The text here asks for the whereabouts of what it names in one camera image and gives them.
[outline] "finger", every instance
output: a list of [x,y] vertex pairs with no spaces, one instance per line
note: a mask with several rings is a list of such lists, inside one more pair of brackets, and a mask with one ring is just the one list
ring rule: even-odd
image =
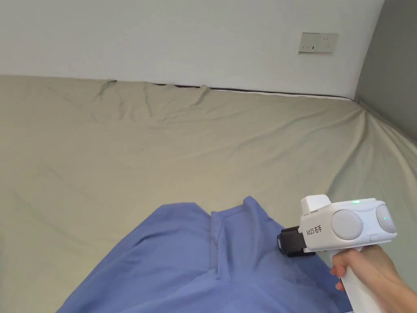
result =
[[337,289],[337,290],[341,290],[341,291],[345,291],[344,286],[343,286],[343,283],[342,283],[341,281],[339,281],[339,282],[336,284],[336,289]]

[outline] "white controller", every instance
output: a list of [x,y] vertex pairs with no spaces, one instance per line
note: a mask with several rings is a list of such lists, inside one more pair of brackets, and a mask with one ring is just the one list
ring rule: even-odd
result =
[[[329,257],[348,248],[389,242],[397,230],[385,202],[375,198],[331,203],[324,194],[301,200],[303,216],[298,232],[303,234],[304,252],[326,250]],[[342,278],[355,313],[383,313],[375,296],[350,268]]]

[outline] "blue cloth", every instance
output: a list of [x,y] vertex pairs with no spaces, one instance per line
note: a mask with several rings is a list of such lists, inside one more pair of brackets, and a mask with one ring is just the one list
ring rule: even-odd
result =
[[110,251],[58,313],[350,311],[319,257],[279,252],[281,229],[251,197],[211,216],[195,203],[163,205]]

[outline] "gray wall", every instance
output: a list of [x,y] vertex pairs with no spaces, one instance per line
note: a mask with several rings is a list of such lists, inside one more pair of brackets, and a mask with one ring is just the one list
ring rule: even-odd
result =
[[385,0],[356,98],[417,140],[416,0]]

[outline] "hand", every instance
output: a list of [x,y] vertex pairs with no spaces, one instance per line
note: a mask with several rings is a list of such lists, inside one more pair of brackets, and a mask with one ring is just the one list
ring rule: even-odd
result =
[[[336,254],[333,259],[334,266],[330,273],[343,277],[346,267],[352,271],[371,291],[378,294],[378,287],[382,283],[403,284],[394,263],[378,245],[363,247],[359,252],[348,249]],[[336,285],[337,289],[344,290],[342,283]]]
[[[401,280],[394,263],[380,246],[366,246],[361,252],[348,249],[333,256],[332,261],[331,274],[343,277],[349,266],[386,311],[416,312],[416,295]],[[344,290],[342,282],[337,283],[336,288]]]

